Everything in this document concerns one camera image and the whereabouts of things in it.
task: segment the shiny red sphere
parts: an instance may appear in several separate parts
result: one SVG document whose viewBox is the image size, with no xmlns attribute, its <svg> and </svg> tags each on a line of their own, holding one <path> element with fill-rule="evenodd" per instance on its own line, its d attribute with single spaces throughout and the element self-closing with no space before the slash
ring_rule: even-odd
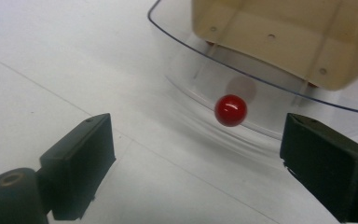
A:
<svg viewBox="0 0 358 224">
<path fill-rule="evenodd" d="M 236 95 L 225 95 L 217 101 L 214 115 L 219 123 L 234 127 L 241 124 L 248 112 L 246 103 Z"/>
</svg>

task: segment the beige container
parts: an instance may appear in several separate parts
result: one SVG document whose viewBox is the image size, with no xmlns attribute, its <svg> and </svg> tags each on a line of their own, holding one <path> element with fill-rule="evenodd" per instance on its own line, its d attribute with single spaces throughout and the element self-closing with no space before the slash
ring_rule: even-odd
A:
<svg viewBox="0 0 358 224">
<path fill-rule="evenodd" d="M 327 90 L 358 78 L 358 0 L 193 0 L 199 37 Z"/>
</svg>

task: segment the dark curved rim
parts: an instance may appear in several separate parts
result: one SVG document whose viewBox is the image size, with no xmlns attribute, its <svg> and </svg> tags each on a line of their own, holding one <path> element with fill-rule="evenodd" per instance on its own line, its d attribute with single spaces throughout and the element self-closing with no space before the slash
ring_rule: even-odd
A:
<svg viewBox="0 0 358 224">
<path fill-rule="evenodd" d="M 148 19 L 150 20 L 150 22 L 153 23 L 162 33 L 164 33 L 165 35 L 169 36 L 170 38 L 176 40 L 178 43 L 182 44 L 183 46 L 186 46 L 187 48 L 189 48 L 189 49 L 191 49 L 191 50 L 197 52 L 198 54 L 203 55 L 203 56 L 205 56 L 206 58 L 208 58 L 208 59 L 210 59 L 210 60 L 212 60 L 212 61 L 214 61 L 214 62 L 216 62 L 216 63 L 219 63 L 219 64 L 221 64 L 221 65 L 223 65 L 223 66 L 225 66 L 225 67 L 227 67 L 227 68 L 229 68 L 229 69 L 232 69 L 232 70 L 234 70 L 234 71 L 236 71 L 236 72 L 238 72 L 238 73 L 241 73 L 241 74 L 243 74 L 243 75 L 245 75 L 245 76 L 247 76 L 247 77 L 250 77 L 250 78 L 252 78 L 252 79 L 255 79 L 255 80 L 257 80 L 257 81 L 260 81 L 260 82 L 262 82 L 262 83 L 265 83 L 265 84 L 267 84 L 267 85 L 270 85 L 270 86 L 275 87 L 275 88 L 277 88 L 277 89 L 280 89 L 280 90 L 282 90 L 282 91 L 290 92 L 290 93 L 292 93 L 292 94 L 294 94 L 294 95 L 297 95 L 297 96 L 300 96 L 300 97 L 302 97 L 302 98 L 305 98 L 305 99 L 308 99 L 308 100 L 312 100 L 312 101 L 314 101 L 314 102 L 318 102 L 318 103 L 321 103 L 321 104 L 324 104 L 324 105 L 330 105 L 330 106 L 333 106 L 333 107 L 336 107 L 336 108 L 340 108 L 340 109 L 344 109 L 344 110 L 348 110 L 348 111 L 351 111 L 351 112 L 356 112 L 356 113 L 358 113 L 358 109 L 346 107 L 346 106 L 343 106 L 343 105 L 335 105 L 335 104 L 328 103 L 328 102 L 323 101 L 323 100 L 319 100 L 319 99 L 315 99 L 315 98 L 313 98 L 313 97 L 309 97 L 309 96 L 307 96 L 307 95 L 304 95 L 304 94 L 301 94 L 301 93 L 298 93 L 298 92 L 295 92 L 295 91 L 287 90 L 287 89 L 285 89 L 285 88 L 283 88 L 283 87 L 281 87 L 281 86 L 279 86 L 279 85 L 277 85 L 277 84 L 268 82 L 268 81 L 266 81 L 266 80 L 264 80 L 264 79 L 261 79 L 261 78 L 259 78 L 259 77 L 255 77 L 255 76 L 253 76 L 253 75 L 247 74 L 247 73 L 245 73 L 245 72 L 243 72 L 243 71 L 241 71 L 241 70 L 239 70 L 239 69 L 237 69 L 237 68 L 235 68 L 235 67 L 232 67 L 232 66 L 230 66 L 230 65 L 221 63 L 221 62 L 217 61 L 216 59 L 214 59 L 214 58 L 212 58 L 212 57 L 210 57 L 210 56 L 208 56 L 208 55 L 203 54 L 203 53 L 200 52 L 199 50 L 193 49 L 192 47 L 190 47 L 189 45 L 185 44 L 184 42 L 182 42 L 181 40 L 179 40 L 179 39 L 176 38 L 175 36 L 173 36 L 173 35 L 169 34 L 168 32 L 166 32 L 164 29 L 162 29 L 158 24 L 156 24 L 156 23 L 152 20 L 152 13 L 153 13 L 154 9 L 157 7 L 157 5 L 159 4 L 159 2 L 161 2 L 161 0 L 158 0 L 158 1 L 149 9 L 149 11 L 147 12 L 147 18 L 148 18 Z"/>
</svg>

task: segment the red ball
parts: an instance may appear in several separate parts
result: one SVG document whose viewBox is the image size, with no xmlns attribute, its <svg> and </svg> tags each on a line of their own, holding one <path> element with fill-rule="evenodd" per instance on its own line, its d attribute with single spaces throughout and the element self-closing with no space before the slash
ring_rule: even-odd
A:
<svg viewBox="0 0 358 224">
<path fill-rule="evenodd" d="M 234 127 L 241 124 L 248 112 L 246 103 L 236 95 L 225 95 L 217 101 L 214 115 L 219 123 Z"/>
</svg>

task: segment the white tabletop surface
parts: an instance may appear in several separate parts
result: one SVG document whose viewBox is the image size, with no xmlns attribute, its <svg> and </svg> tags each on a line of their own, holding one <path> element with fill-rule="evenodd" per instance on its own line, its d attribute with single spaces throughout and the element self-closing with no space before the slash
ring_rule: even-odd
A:
<svg viewBox="0 0 358 224">
<path fill-rule="evenodd" d="M 0 174 L 37 170 L 79 122 L 110 113 L 117 161 L 83 219 L 57 223 L 337 223 L 283 168 L 182 122 L 153 4 L 0 0 Z"/>
</svg>

